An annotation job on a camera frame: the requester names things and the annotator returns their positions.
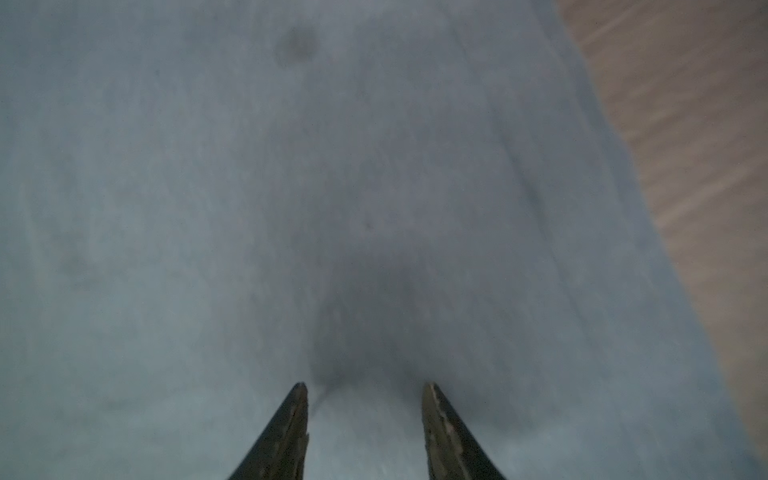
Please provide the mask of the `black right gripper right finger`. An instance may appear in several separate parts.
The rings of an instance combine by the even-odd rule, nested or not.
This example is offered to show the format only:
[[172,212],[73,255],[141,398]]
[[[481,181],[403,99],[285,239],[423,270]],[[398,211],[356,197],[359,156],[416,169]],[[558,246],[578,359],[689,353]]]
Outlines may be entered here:
[[506,480],[434,382],[423,387],[421,415],[431,480]]

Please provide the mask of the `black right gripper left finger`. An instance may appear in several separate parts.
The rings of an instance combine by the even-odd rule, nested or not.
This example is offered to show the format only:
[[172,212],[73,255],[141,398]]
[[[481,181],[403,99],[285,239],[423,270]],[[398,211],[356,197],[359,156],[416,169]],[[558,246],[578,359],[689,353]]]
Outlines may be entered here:
[[308,435],[308,389],[296,383],[230,480],[302,480]]

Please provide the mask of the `grey blue t shirt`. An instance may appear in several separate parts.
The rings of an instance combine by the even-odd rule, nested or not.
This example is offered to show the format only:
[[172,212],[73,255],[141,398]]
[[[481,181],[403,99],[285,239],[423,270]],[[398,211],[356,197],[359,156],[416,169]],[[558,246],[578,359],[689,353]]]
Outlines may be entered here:
[[5,1],[1,475],[763,479],[550,1]]

